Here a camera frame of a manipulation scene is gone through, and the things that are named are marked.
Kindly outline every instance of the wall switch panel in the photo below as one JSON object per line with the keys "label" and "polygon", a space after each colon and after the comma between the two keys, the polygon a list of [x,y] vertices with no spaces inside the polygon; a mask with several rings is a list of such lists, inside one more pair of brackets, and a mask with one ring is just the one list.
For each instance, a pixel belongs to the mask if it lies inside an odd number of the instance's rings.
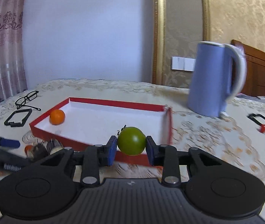
{"label": "wall switch panel", "polygon": [[196,59],[172,56],[172,70],[194,71]]}

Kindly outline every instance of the white kettle handle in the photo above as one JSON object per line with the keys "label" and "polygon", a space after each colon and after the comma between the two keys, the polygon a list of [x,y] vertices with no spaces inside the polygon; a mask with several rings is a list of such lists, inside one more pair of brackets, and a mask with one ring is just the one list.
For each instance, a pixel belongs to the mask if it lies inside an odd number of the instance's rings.
{"label": "white kettle handle", "polygon": [[245,54],[240,49],[235,47],[234,45],[224,44],[225,47],[229,48],[232,51],[232,57],[235,60],[236,64],[236,74],[234,79],[234,85],[232,88],[232,92],[227,97],[226,102],[229,103],[233,100],[233,98],[240,93],[242,90],[245,80],[246,80],[246,59]]}

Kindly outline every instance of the red object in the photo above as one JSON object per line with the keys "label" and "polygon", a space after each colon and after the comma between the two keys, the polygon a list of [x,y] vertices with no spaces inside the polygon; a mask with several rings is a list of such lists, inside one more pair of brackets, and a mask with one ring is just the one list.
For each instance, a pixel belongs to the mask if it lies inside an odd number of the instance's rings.
{"label": "red object", "polygon": [[260,132],[261,133],[264,133],[265,132],[265,124],[262,124],[261,125]]}
{"label": "red object", "polygon": [[[96,104],[96,105],[107,105],[107,106],[114,106],[114,107],[121,107],[121,108],[131,108],[131,109],[138,109],[138,110],[147,110],[147,111],[164,111],[165,106],[163,105],[151,105],[151,104],[142,104],[142,103],[133,103],[133,102],[122,102],[122,101],[113,101],[113,100],[102,100],[102,99],[84,99],[84,98],[72,98],[69,97],[64,101],[60,102],[44,114],[42,114],[37,119],[33,120],[29,125],[32,131],[32,134],[35,137],[39,137],[45,141],[49,141],[51,139],[57,139],[59,142],[63,144],[64,147],[72,147],[75,151],[83,151],[85,150],[89,144],[85,144],[82,142],[78,142],[75,140],[71,140],[62,136],[57,136],[55,134],[46,132],[39,128],[36,128],[35,125],[38,124],[40,121],[44,120],[48,117],[53,110],[60,109],[62,106],[68,104],[69,102],[79,102],[79,103],[88,103],[88,104]],[[168,144],[172,144],[172,109],[169,108],[167,110],[167,114],[169,115],[169,139]],[[151,167],[148,157],[146,154],[140,154],[137,156],[128,156],[120,151],[116,152],[115,161],[125,162],[129,164],[138,164],[143,166]]]}
{"label": "red object", "polygon": [[31,150],[32,148],[33,148],[32,145],[25,146],[25,149],[24,149],[25,154],[27,155],[27,152],[28,152],[29,150]]}

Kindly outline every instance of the red box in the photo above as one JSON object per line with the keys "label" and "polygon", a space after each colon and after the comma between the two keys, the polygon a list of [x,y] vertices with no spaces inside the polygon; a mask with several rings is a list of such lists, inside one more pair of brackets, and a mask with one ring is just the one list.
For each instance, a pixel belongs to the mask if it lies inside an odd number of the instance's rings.
{"label": "red box", "polygon": [[[49,123],[49,115],[55,109],[65,112],[61,125]],[[46,141],[57,139],[75,151],[82,151],[89,145],[105,145],[124,125],[137,127],[146,136],[151,135],[157,145],[172,143],[172,111],[162,105],[68,98],[29,125],[34,136]],[[115,160],[150,166],[145,150],[140,155],[128,156],[117,149]]]}

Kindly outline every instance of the bed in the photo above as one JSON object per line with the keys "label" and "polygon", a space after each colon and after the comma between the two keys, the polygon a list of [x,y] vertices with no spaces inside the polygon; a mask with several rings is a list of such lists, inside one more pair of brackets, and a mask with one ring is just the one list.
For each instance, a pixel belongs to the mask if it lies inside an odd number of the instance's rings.
{"label": "bed", "polygon": [[237,40],[232,45],[241,45],[247,60],[247,76],[241,91],[249,96],[265,96],[265,52],[248,46]]}

